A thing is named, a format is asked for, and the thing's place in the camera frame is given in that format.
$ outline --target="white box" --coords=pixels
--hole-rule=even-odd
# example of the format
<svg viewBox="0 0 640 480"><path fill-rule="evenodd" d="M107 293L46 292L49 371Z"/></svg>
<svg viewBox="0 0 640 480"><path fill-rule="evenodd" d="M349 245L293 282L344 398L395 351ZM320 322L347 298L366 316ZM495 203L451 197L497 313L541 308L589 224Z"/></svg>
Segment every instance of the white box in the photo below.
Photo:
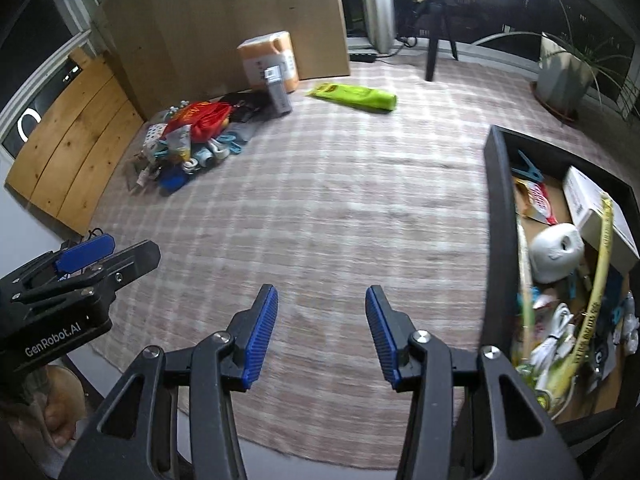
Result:
<svg viewBox="0 0 640 480"><path fill-rule="evenodd" d="M602 189L598 184L573 166L569 168L562 184L564 197L574 225L582 238L596 250L600 249L602 228ZM611 265L626 276L638 262L638 249L626 223L622 209L613 202L613 241Z"/></svg>

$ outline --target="bright light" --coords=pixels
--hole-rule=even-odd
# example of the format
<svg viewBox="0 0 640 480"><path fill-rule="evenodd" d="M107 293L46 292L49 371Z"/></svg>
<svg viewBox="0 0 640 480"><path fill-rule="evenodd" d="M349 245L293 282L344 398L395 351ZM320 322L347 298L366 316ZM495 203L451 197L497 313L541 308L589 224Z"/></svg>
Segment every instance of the bright light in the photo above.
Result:
<svg viewBox="0 0 640 480"><path fill-rule="evenodd" d="M20 134L20 138L24 141L27 142L27 140L29 140L27 138L27 136L24 134L24 130L22 129L22 120L26 117L26 116L31 116L34 119L36 119L36 122L39 123L42 118L40 117L40 114L37 113L36 110L34 110L33 108L27 108L22 115L20 116L20 119L18 119L18 133Z"/></svg>

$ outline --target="red pouch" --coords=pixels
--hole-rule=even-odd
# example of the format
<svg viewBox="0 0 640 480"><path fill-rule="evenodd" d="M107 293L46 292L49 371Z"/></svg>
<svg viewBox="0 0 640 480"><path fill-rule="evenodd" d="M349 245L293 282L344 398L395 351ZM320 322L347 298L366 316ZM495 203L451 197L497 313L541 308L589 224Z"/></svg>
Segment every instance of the red pouch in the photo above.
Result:
<svg viewBox="0 0 640 480"><path fill-rule="evenodd" d="M209 103L202 101L178 110L167 123L162 138L185 124L191 125L191 142L207 142L217 137L222 123L231 113L232 106L227 103Z"/></svg>

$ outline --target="plaid tablecloth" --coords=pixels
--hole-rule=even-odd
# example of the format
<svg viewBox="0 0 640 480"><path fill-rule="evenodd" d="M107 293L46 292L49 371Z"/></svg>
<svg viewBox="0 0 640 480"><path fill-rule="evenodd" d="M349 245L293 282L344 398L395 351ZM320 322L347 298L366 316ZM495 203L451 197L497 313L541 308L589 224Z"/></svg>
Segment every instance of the plaid tablecloth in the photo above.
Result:
<svg viewBox="0 0 640 480"><path fill-rule="evenodd" d="M340 79L397 94L386 115L306 97L313 83L303 82L291 115L168 198L129 196L117 171L94 225L120 248L155 241L162 260L119 292L114 327L95 349L124 369L147 344L193 345L273 283L280 311L262 375L234 396L239 435L314 460L395 468L409 397L383 381L364 293L379 283L418 328L476 346L489 125L561 146L640 192L638 143L615 117L585 110L584 134L549 115L522 76L439 60L427 83L423 70L354 64Z"/></svg>

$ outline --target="white flower pot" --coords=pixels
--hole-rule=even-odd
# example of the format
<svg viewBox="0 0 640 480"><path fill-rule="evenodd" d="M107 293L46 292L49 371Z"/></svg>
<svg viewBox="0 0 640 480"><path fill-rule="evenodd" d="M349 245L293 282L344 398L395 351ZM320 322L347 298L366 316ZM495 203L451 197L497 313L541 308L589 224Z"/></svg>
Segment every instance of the white flower pot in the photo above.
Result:
<svg viewBox="0 0 640 480"><path fill-rule="evenodd" d="M596 69L567 52L543 32L540 42L540 73L536 85L537 97L564 116L575 112L593 78Z"/></svg>

